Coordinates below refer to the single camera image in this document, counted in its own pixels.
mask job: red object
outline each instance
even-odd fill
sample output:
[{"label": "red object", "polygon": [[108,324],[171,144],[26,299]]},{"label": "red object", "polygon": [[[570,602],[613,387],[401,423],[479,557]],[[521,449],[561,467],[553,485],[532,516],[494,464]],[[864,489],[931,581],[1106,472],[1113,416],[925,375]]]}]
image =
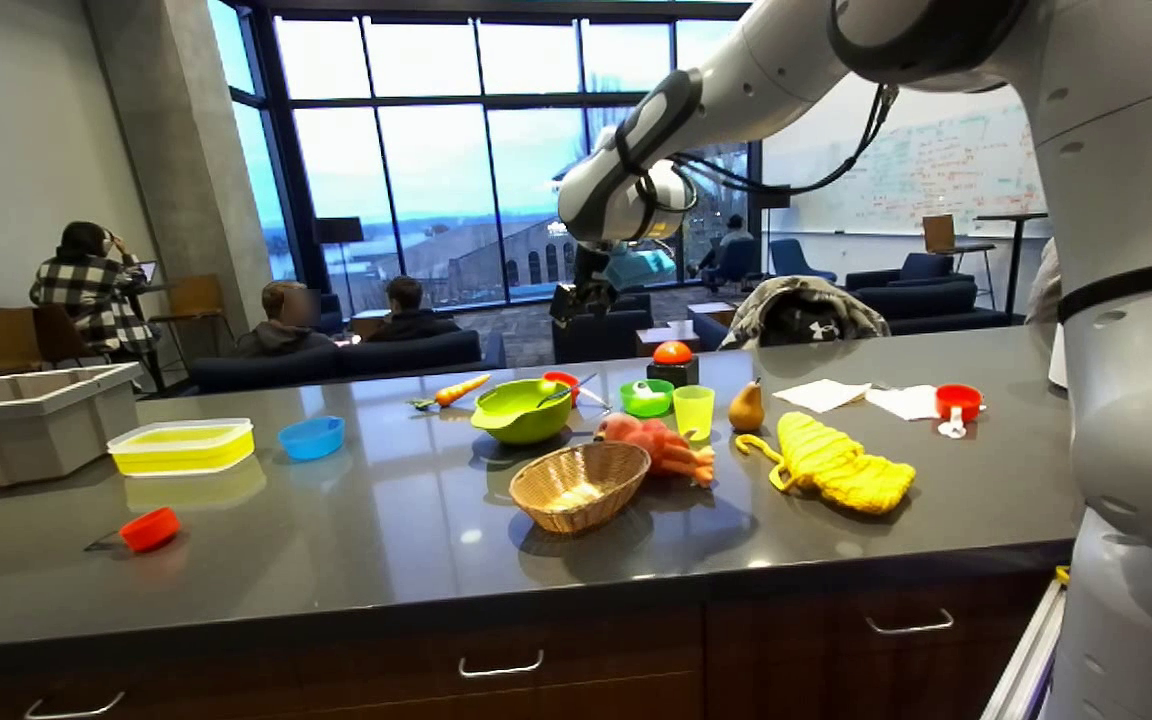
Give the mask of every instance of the red object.
[{"label": "red object", "polygon": [[544,372],[544,380],[553,380],[553,383],[570,383],[570,398],[572,398],[572,408],[577,408],[579,380],[577,380],[572,372]]},{"label": "red object", "polygon": [[670,339],[670,346],[655,346],[651,359],[666,366],[666,368],[687,368],[691,366],[691,350],[682,346],[682,339]]},{"label": "red object", "polygon": [[181,535],[181,516],[171,507],[153,507],[122,523],[122,541],[134,557],[164,549]]},{"label": "red object", "polygon": [[966,423],[975,423],[983,398],[972,383],[939,383],[936,387],[936,416],[950,420],[960,408]]}]

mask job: gray countertop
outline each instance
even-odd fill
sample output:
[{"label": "gray countertop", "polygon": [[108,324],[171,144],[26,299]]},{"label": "gray countertop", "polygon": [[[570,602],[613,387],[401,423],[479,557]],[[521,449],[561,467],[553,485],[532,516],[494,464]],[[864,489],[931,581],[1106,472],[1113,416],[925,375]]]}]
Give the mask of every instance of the gray countertop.
[{"label": "gray countertop", "polygon": [[[583,372],[594,391],[613,398],[645,375],[645,359],[577,366]],[[139,420],[252,416],[256,458],[192,480],[123,480],[101,461],[74,480],[0,493],[0,646],[972,557],[1075,535],[1069,408],[1045,383],[1045,356],[1023,329],[715,354],[701,375],[719,387],[719,416],[751,375],[774,391],[812,375],[968,380],[983,387],[989,416],[960,443],[870,404],[823,416],[874,452],[917,464],[917,498],[894,522],[779,498],[763,461],[730,449],[719,420],[714,493],[651,489],[594,535],[558,541],[509,502],[509,477],[530,458],[500,452],[470,414],[413,414],[449,375],[155,399],[137,408]],[[284,464],[277,433],[316,414],[347,420],[347,449],[326,464]],[[577,440],[601,414],[579,404]],[[175,543],[134,559],[83,552],[155,503],[181,507]]]}]

